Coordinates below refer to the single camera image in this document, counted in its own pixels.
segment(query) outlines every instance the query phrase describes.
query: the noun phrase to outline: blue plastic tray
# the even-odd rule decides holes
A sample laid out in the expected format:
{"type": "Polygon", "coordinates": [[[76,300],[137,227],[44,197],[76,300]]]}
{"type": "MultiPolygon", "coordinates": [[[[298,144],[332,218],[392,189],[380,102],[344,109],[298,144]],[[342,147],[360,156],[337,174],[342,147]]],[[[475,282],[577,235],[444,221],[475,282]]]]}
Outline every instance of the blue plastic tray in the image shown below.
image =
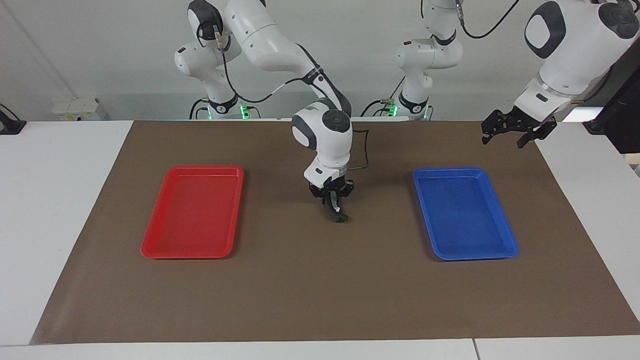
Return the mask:
{"type": "Polygon", "coordinates": [[[435,254],[443,260],[506,259],[520,248],[480,168],[420,168],[413,173],[435,254]]]}

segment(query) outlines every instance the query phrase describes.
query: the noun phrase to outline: red plastic tray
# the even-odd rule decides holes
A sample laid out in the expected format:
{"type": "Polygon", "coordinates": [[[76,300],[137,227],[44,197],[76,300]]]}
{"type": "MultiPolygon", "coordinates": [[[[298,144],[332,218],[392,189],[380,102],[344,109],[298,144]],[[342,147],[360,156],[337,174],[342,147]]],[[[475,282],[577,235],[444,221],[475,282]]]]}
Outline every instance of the red plastic tray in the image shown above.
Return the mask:
{"type": "Polygon", "coordinates": [[[142,254],[151,259],[219,259],[234,246],[244,170],[177,166],[167,171],[142,254]]]}

